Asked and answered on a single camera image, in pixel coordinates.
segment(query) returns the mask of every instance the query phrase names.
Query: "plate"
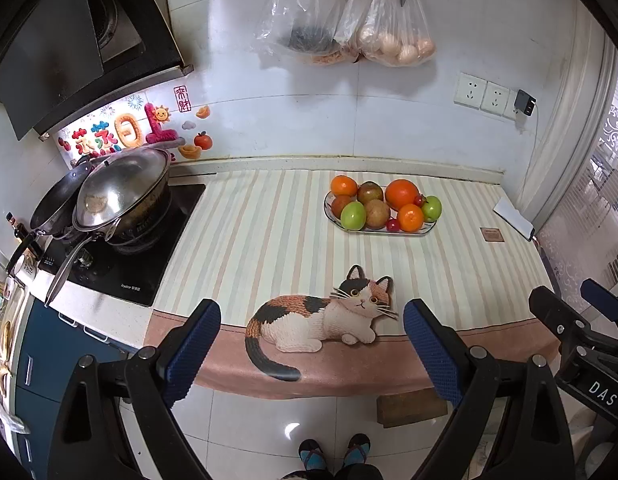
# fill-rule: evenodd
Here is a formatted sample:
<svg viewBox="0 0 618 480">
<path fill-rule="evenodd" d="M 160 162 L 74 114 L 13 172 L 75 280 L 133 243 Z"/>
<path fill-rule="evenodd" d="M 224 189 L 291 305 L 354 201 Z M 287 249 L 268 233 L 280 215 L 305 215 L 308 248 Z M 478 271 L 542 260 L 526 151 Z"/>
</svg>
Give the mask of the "plate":
<svg viewBox="0 0 618 480">
<path fill-rule="evenodd" d="M 336 199 L 336 196 L 332 192 L 327 193 L 327 195 L 324 197 L 324 214 L 329 220 L 331 220 L 334 224 L 336 224 L 340 229 L 342 229 L 343 231 L 347 231 L 348 233 L 366 233 L 366 234 L 373 234 L 373 235 L 422 236 L 422 235 L 427 234 L 429 231 L 431 231 L 433 226 L 436 225 L 436 222 L 425 222 L 422 225 L 422 227 L 418 229 L 415 233 L 406 233 L 404 231 L 398 231 L 396 233 L 392 233 L 391 231 L 387 231 L 386 227 L 383 227 L 382 229 L 370 229 L 368 227 L 363 227 L 360 231 L 351 231 L 349 229 L 345 229 L 340 223 L 340 220 L 338 220 L 331 212 L 331 202 L 333 202 L 335 199 Z"/>
</svg>

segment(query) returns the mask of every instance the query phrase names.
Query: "black stove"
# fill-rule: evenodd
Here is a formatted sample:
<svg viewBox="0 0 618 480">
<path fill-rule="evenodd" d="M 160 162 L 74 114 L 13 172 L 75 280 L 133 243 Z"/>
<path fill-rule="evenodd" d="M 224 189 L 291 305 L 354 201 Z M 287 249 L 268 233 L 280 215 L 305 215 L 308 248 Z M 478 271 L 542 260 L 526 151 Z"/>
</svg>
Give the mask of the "black stove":
<svg viewBox="0 0 618 480">
<path fill-rule="evenodd" d="M 116 249 L 102 238 L 87 244 L 69 274 L 69 281 L 91 290 L 144 306 L 153 304 L 158 287 L 182 231 L 193 212 L 204 184 L 171 186 L 171 206 L 161 224 L 160 237 L 137 254 Z M 46 248 L 39 268 L 55 274 L 76 239 L 54 239 Z"/>
</svg>

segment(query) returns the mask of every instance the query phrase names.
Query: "cat face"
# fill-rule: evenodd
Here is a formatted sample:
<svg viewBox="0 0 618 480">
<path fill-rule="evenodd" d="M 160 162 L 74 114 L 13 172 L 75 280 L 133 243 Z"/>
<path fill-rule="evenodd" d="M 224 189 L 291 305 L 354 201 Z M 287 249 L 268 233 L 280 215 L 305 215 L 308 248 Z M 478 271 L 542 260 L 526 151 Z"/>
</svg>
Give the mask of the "cat face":
<svg viewBox="0 0 618 480">
<path fill-rule="evenodd" d="M 391 284 L 389 276 L 384 276 L 377 282 L 368 280 L 364 277 L 362 268 L 355 265 L 349 271 L 347 279 L 334 289 L 331 297 L 359 316 L 373 319 L 384 314 L 396 319 L 398 314 L 390 306 Z"/>
</svg>

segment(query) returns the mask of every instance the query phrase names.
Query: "black pants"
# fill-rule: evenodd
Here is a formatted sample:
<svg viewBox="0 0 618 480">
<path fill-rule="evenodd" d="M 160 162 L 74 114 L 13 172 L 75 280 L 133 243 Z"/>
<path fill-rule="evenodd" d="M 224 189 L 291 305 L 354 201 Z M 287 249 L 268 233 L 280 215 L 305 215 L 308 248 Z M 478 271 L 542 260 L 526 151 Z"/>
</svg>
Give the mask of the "black pants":
<svg viewBox="0 0 618 480">
<path fill-rule="evenodd" d="M 309 471 L 296 471 L 285 476 L 285 478 L 305 478 L 307 480 L 383 480 L 380 471 L 371 464 L 348 465 L 338 471 L 336 476 L 323 469 L 310 469 Z"/>
</svg>

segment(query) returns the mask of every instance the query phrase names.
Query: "metal bolt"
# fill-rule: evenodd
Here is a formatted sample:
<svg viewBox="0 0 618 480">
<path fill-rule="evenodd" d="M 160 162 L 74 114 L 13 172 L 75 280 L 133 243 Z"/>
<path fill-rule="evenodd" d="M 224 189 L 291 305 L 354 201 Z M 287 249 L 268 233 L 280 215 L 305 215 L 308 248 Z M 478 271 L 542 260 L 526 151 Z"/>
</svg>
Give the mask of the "metal bolt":
<svg viewBox="0 0 618 480">
<path fill-rule="evenodd" d="M 86 368 L 87 366 L 91 366 L 93 363 L 93 355 L 83 355 L 80 359 L 78 359 L 78 366 L 80 368 Z"/>
<path fill-rule="evenodd" d="M 534 355 L 531 358 L 531 360 L 534 363 L 534 365 L 536 365 L 538 368 L 542 368 L 543 366 L 545 366 L 547 364 L 547 359 L 542 357 L 542 355 L 540 355 L 540 354 Z"/>
<path fill-rule="evenodd" d="M 155 347 L 153 346 L 145 346 L 138 350 L 138 357 L 140 359 L 150 359 L 155 355 Z"/>
<path fill-rule="evenodd" d="M 469 353 L 476 359 L 484 359 L 487 357 L 487 351 L 481 346 L 472 346 Z"/>
</svg>

